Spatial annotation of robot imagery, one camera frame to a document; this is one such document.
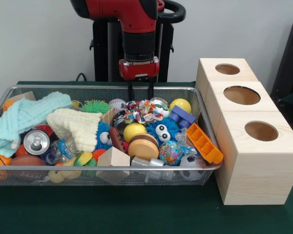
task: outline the toy hamburger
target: toy hamburger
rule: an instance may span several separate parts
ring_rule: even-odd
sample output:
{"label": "toy hamburger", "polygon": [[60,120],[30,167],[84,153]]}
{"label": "toy hamburger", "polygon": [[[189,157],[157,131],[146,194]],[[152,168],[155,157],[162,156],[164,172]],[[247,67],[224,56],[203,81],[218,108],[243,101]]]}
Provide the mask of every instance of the toy hamburger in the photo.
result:
{"label": "toy hamburger", "polygon": [[131,158],[135,156],[146,160],[158,158],[158,142],[150,134],[138,133],[129,142],[128,154]]}

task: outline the wooden box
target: wooden box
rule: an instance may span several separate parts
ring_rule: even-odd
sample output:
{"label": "wooden box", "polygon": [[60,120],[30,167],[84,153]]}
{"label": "wooden box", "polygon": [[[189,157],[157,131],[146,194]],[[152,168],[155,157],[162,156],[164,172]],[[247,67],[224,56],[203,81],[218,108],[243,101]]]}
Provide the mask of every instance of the wooden box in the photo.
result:
{"label": "wooden box", "polygon": [[221,114],[215,171],[225,205],[284,204],[293,185],[293,131],[280,112]]}
{"label": "wooden box", "polygon": [[205,102],[210,81],[258,81],[244,58],[200,58],[195,88]]}
{"label": "wooden box", "polygon": [[205,107],[215,134],[223,111],[278,112],[263,85],[253,81],[210,81]]}

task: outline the googly eye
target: googly eye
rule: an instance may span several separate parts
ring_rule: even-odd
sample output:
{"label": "googly eye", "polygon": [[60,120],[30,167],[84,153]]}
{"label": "googly eye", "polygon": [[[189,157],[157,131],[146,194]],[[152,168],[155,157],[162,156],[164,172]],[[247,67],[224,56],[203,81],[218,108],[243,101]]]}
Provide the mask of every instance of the googly eye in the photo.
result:
{"label": "googly eye", "polygon": [[102,132],[100,134],[100,141],[103,143],[103,144],[108,144],[108,145],[112,145],[112,140],[108,134],[108,132]]}
{"label": "googly eye", "polygon": [[164,132],[168,131],[165,125],[160,124],[160,125],[157,125],[157,127],[155,128],[155,132],[158,136],[161,136],[163,131]]}
{"label": "googly eye", "polygon": [[161,142],[166,142],[170,140],[170,134],[169,132],[162,132],[161,135],[158,136]]}

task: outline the orange plastic rack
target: orange plastic rack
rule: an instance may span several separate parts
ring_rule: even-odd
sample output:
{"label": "orange plastic rack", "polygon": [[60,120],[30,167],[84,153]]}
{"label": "orange plastic rack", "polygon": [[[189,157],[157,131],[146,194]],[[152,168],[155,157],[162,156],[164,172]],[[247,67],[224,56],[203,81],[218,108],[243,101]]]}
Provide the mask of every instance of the orange plastic rack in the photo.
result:
{"label": "orange plastic rack", "polygon": [[187,136],[207,162],[214,164],[222,162],[224,155],[196,123],[188,128]]}

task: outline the blue fuzzy toy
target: blue fuzzy toy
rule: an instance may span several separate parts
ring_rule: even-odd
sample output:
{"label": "blue fuzzy toy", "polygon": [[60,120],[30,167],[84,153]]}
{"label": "blue fuzzy toy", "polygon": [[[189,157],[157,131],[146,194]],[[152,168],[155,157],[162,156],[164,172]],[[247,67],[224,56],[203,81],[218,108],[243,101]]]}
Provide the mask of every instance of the blue fuzzy toy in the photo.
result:
{"label": "blue fuzzy toy", "polygon": [[169,140],[176,141],[175,135],[176,133],[180,132],[176,122],[169,117],[164,118],[162,121],[149,124],[146,127],[146,130],[147,133],[151,134],[155,137],[155,139],[157,139],[159,146]]}
{"label": "blue fuzzy toy", "polygon": [[97,145],[95,150],[105,149],[108,150],[113,146],[112,140],[109,137],[108,130],[111,128],[107,123],[99,122],[97,131]]}

